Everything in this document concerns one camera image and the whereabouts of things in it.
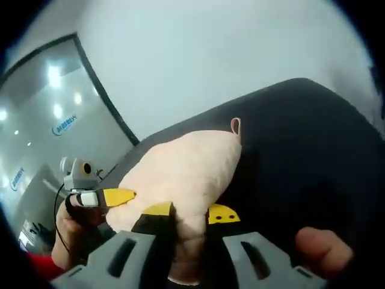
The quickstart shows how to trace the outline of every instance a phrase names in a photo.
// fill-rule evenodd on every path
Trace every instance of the glass wall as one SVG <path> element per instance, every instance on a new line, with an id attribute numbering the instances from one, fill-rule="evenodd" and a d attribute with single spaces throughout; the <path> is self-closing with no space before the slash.
<path id="1" fill-rule="evenodd" d="M 89 161 L 103 177 L 132 147 L 73 40 L 17 68 L 0 88 L 0 198 L 23 245 L 37 245 L 33 224 L 54 229 L 62 157 Z"/>

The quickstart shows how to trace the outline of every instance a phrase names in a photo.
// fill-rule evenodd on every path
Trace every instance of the yellow tab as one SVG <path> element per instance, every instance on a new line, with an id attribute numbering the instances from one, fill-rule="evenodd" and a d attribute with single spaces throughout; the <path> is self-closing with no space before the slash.
<path id="1" fill-rule="evenodd" d="M 215 223 L 235 223 L 241 219 L 237 213 L 227 206 L 213 204 L 209 208 L 209 225 Z"/>
<path id="2" fill-rule="evenodd" d="M 171 213 L 172 202 L 164 202 L 152 205 L 143 211 L 143 214 L 146 215 L 155 215 L 155 216 L 169 216 Z"/>
<path id="3" fill-rule="evenodd" d="M 108 207 L 116 207 L 132 200 L 135 197 L 133 190 L 125 188 L 105 188 L 103 189 L 104 198 Z"/>

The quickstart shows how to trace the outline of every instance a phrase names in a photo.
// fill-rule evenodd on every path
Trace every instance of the dark gray cushion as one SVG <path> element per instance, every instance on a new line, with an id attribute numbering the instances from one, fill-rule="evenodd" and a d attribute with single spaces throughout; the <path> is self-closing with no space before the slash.
<path id="1" fill-rule="evenodd" d="M 308 79 L 272 85 L 151 135 L 102 186 L 116 187 L 152 146 L 195 130 L 229 131 L 233 117 L 242 119 L 242 157 L 220 202 L 286 251 L 305 225 L 332 229 L 354 246 L 384 189 L 384 143 L 352 105 Z"/>

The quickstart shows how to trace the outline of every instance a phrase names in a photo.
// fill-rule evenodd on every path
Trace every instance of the black door frame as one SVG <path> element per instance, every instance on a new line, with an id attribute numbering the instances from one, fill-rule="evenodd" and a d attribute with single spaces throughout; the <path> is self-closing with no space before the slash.
<path id="1" fill-rule="evenodd" d="M 139 139 L 136 137 L 136 135 L 131 131 L 131 129 L 127 126 L 125 121 L 123 120 L 122 116 L 114 106 L 114 104 L 109 99 L 107 92 L 105 91 L 102 83 L 98 79 L 96 72 L 93 70 L 91 63 L 89 62 L 85 51 L 81 45 L 80 39 L 77 35 L 77 33 L 72 33 L 66 36 L 62 36 L 60 38 L 57 38 L 47 44 L 42 45 L 41 47 L 36 48 L 23 58 L 21 58 L 18 62 L 16 62 L 11 68 L 9 68 L 3 75 L 0 76 L 0 89 L 4 85 L 4 83 L 7 81 L 7 79 L 15 72 L 18 68 L 23 66 L 25 63 L 27 63 L 30 59 L 35 57 L 37 54 L 43 52 L 46 49 L 49 49 L 55 45 L 58 45 L 62 42 L 73 40 L 75 42 L 75 46 L 78 50 L 80 59 L 82 61 L 82 64 L 85 68 L 85 71 L 89 75 L 93 85 L 95 86 L 96 91 L 100 95 L 100 98 L 102 99 L 103 103 L 109 110 L 109 112 L 112 114 L 113 118 L 115 119 L 116 123 L 120 127 L 120 129 L 123 131 L 123 133 L 127 136 L 127 138 L 130 140 L 130 142 L 136 146 L 139 144 Z"/>

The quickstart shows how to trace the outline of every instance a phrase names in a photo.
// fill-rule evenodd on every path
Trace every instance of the black dot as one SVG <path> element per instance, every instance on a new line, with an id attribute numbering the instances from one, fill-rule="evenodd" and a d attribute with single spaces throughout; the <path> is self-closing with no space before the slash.
<path id="1" fill-rule="evenodd" d="M 86 174 L 90 174 L 91 173 L 91 166 L 90 166 L 90 164 L 87 164 L 87 163 L 85 163 L 84 165 L 83 165 L 83 168 L 84 168 L 84 172 L 86 173 Z"/>

